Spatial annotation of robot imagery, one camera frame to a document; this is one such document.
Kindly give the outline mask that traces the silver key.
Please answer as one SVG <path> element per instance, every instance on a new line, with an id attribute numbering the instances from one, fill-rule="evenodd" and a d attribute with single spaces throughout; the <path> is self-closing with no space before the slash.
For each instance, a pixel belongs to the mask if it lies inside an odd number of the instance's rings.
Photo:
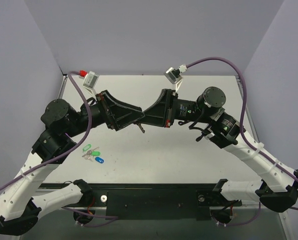
<path id="1" fill-rule="evenodd" d="M 137 125 L 140 128 L 141 132 L 144 134 L 145 133 L 145 129 L 143 128 L 143 126 L 140 123 L 138 123 Z"/>

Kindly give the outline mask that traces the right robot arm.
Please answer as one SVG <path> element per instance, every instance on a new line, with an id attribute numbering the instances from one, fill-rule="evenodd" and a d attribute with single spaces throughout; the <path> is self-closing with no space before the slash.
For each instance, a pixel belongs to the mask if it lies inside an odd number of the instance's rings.
<path id="1" fill-rule="evenodd" d="M 220 149 L 234 155 L 261 179 L 257 181 L 220 180 L 212 191 L 217 204 L 227 201 L 255 201 L 278 213 L 295 205 L 298 199 L 298 169 L 284 165 L 264 149 L 245 128 L 223 108 L 224 92 L 211 86 L 189 101 L 178 98 L 171 89 L 163 89 L 159 98 L 144 111 L 143 124 L 168 128 L 175 120 L 179 125 L 199 130 L 200 141 L 206 138 Z"/>

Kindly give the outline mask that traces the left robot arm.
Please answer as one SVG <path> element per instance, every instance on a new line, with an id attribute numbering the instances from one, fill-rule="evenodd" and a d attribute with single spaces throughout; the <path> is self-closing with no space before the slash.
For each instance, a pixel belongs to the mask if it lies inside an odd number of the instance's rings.
<path id="1" fill-rule="evenodd" d="M 81 179 L 45 195 L 36 196 L 35 192 L 77 148 L 74 136 L 101 124 L 118 131 L 143 117 L 140 107 L 119 101 L 108 91 L 88 99 L 80 111 L 63 99 L 51 101 L 41 116 L 45 131 L 34 143 L 14 182 L 0 194 L 0 234 L 20 236 L 40 218 L 61 207 L 92 203 L 92 188 Z"/>

